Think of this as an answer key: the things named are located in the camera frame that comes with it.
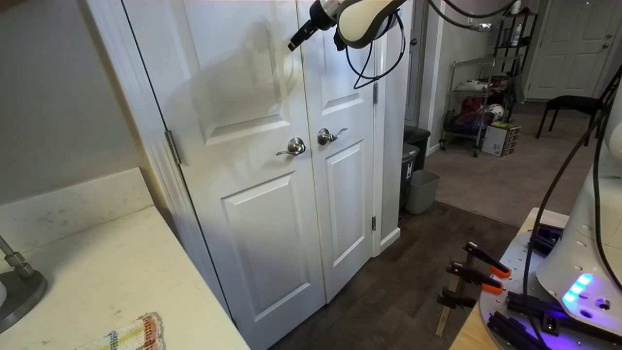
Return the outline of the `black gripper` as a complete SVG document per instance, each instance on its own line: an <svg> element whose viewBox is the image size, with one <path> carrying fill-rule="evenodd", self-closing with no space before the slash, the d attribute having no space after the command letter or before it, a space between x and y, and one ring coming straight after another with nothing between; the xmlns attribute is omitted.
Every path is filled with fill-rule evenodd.
<svg viewBox="0 0 622 350"><path fill-rule="evenodd" d="M287 49L295 51L300 43L312 37L316 31L330 29L339 14L339 0L314 0L308 6L308 20L291 35Z"/></svg>

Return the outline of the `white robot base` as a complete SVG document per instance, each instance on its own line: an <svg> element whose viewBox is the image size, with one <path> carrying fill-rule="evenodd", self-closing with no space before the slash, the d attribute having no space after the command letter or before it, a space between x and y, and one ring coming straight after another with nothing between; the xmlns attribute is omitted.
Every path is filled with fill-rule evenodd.
<svg viewBox="0 0 622 350"><path fill-rule="evenodd" d="M622 333L622 90L571 216L536 282L574 321Z"/></svg>

